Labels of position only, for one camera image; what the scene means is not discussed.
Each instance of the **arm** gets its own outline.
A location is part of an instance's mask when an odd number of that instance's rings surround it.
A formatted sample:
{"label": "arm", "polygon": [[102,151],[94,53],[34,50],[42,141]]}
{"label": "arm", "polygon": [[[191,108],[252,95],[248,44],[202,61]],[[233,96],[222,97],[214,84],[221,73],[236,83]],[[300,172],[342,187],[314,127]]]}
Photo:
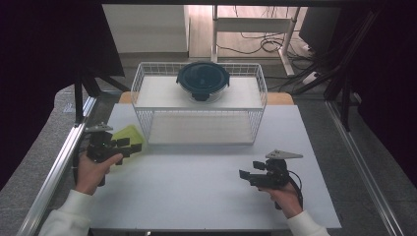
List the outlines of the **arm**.
{"label": "arm", "polygon": [[328,231],[317,224],[309,213],[304,211],[297,198],[297,192],[291,183],[279,190],[259,188],[270,194],[270,198],[277,202],[288,219],[288,226],[294,236],[328,236]]}
{"label": "arm", "polygon": [[67,201],[60,208],[51,211],[39,235],[87,235],[92,195],[110,166],[121,158],[122,154],[116,154],[102,163],[95,163],[83,153],[80,156],[75,190],[71,190]]}

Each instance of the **white wire basket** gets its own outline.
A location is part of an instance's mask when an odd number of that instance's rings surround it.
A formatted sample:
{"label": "white wire basket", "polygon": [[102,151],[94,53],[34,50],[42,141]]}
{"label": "white wire basket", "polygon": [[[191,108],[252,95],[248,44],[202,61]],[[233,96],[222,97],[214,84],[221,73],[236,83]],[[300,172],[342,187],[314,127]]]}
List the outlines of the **white wire basket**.
{"label": "white wire basket", "polygon": [[139,65],[132,104],[149,144],[252,145],[267,105],[267,86],[259,64],[218,63],[230,86],[215,101],[193,100],[176,83],[186,63]]}

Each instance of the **human hand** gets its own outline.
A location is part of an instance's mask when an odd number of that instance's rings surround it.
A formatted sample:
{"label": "human hand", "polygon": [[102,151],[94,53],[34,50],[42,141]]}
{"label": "human hand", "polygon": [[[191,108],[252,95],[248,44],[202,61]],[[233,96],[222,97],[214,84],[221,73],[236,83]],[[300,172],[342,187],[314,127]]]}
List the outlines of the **human hand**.
{"label": "human hand", "polygon": [[75,190],[83,194],[93,195],[101,179],[110,171],[110,166],[122,158],[123,155],[119,153],[101,163],[96,163],[87,157],[86,152],[83,152],[80,156],[78,181]]}
{"label": "human hand", "polygon": [[279,204],[287,218],[292,218],[303,211],[298,202],[297,192],[290,182],[279,190],[267,188],[258,189],[269,193],[270,199]]}

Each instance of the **black curtain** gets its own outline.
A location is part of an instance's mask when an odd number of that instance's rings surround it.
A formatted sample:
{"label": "black curtain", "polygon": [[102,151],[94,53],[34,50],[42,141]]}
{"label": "black curtain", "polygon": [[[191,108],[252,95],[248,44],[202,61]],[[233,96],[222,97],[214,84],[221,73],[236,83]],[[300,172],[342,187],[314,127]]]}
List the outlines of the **black curtain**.
{"label": "black curtain", "polygon": [[1,1],[0,43],[3,188],[46,123],[57,91],[87,67],[124,74],[100,4]]}
{"label": "black curtain", "polygon": [[417,9],[387,1],[353,60],[359,113],[417,186]]}

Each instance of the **white table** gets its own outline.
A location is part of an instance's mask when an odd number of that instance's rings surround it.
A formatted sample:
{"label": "white table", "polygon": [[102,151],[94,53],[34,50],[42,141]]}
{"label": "white table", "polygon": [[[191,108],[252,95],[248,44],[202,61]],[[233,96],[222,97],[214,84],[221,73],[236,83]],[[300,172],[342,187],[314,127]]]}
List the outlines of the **white table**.
{"label": "white table", "polygon": [[[139,122],[131,104],[116,104],[108,124],[118,131]],[[285,229],[285,217],[269,195],[239,178],[239,169],[262,172],[252,161],[265,161],[276,148],[304,155],[287,160],[288,169],[302,179],[304,209],[327,228],[341,227],[298,107],[268,105],[252,146],[147,146],[113,166],[95,193],[91,228]]]}

